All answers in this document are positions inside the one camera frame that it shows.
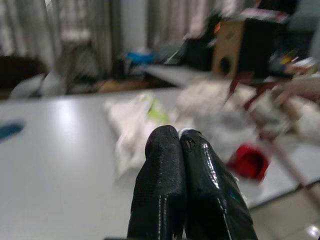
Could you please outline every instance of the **red object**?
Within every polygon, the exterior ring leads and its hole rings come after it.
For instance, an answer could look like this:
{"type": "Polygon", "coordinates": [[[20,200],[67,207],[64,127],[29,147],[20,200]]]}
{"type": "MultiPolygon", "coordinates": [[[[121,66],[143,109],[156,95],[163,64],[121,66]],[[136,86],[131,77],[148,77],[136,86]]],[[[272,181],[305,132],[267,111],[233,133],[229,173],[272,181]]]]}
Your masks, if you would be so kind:
{"type": "Polygon", "coordinates": [[[269,161],[253,145],[243,144],[235,151],[227,166],[244,178],[261,182],[265,177],[269,161]]]}

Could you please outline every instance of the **table surface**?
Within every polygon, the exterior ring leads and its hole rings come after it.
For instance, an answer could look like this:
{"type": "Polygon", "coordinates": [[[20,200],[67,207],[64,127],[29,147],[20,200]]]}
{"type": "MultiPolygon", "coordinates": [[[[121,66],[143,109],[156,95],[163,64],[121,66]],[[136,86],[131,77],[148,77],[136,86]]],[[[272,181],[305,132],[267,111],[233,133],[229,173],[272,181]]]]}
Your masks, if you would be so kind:
{"type": "Polygon", "coordinates": [[[199,71],[188,66],[143,65],[141,70],[182,88],[201,80],[223,80],[222,77],[214,75],[211,71],[199,71]]]}
{"type": "MultiPolygon", "coordinates": [[[[181,90],[155,90],[164,106],[181,90]]],[[[3,102],[1,122],[24,121],[24,130],[0,143],[0,239],[125,237],[135,176],[115,180],[116,137],[103,113],[106,100],[140,91],[61,99],[3,102]]],[[[289,147],[309,182],[318,180],[317,146],[289,147]]],[[[249,207],[294,191],[298,184],[276,160],[259,187],[241,182],[249,207]]]]}

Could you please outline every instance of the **white table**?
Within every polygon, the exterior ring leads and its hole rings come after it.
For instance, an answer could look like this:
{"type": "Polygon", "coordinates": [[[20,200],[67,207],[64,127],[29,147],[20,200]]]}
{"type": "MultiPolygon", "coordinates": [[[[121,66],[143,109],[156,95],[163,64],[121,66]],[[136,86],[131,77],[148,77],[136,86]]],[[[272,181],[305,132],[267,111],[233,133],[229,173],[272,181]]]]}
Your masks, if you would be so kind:
{"type": "MultiPolygon", "coordinates": [[[[172,106],[179,92],[167,88],[155,95],[172,106]]],[[[0,143],[1,240],[126,236],[135,178],[115,181],[116,138],[102,107],[107,99],[138,93],[0,104],[1,122],[26,123],[19,135],[0,143]]],[[[313,181],[320,176],[320,163],[315,149],[309,150],[310,157],[300,168],[306,174],[313,172],[313,181]]],[[[295,153],[292,157],[299,161],[295,153]]],[[[294,191],[297,184],[273,160],[258,190],[245,183],[240,187],[250,189],[247,202],[255,207],[294,191]]]]}
{"type": "Polygon", "coordinates": [[[143,65],[141,70],[181,88],[195,84],[201,79],[223,80],[223,77],[216,76],[211,71],[200,71],[188,66],[143,65]]]}

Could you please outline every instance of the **wooden speaker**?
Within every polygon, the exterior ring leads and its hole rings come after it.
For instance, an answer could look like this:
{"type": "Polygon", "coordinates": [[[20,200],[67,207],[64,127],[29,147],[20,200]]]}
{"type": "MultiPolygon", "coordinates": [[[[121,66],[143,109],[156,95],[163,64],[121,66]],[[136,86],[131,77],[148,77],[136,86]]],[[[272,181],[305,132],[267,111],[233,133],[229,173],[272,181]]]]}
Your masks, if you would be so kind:
{"type": "Polygon", "coordinates": [[[213,72],[228,79],[244,71],[254,71],[255,78],[267,77],[279,25],[257,19],[223,21],[213,53],[213,72]]]}

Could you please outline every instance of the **plastic bag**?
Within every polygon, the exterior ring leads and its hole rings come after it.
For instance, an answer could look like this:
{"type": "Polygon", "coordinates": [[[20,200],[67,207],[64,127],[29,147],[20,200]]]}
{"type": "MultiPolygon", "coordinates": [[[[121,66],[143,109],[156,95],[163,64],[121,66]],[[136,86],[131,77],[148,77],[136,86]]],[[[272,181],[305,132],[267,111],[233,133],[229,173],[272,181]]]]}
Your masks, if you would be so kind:
{"type": "Polygon", "coordinates": [[[39,74],[21,81],[10,94],[10,99],[27,99],[34,95],[39,97],[62,96],[67,91],[64,80],[55,72],[46,77],[39,74]]]}
{"type": "MultiPolygon", "coordinates": [[[[235,104],[234,99],[226,102],[229,85],[229,82],[193,85],[184,90],[176,101],[180,114],[194,118],[195,128],[207,137],[224,162],[241,144],[257,139],[255,126],[247,120],[241,107],[244,102],[235,104]]],[[[253,94],[250,87],[244,86],[234,95],[246,100],[253,94]]]]}
{"type": "Polygon", "coordinates": [[[108,101],[104,110],[118,136],[114,152],[118,177],[129,169],[140,170],[146,160],[147,139],[155,128],[166,124],[173,125],[177,130],[194,126],[191,118],[179,117],[174,111],[166,111],[150,92],[129,101],[108,101]]]}

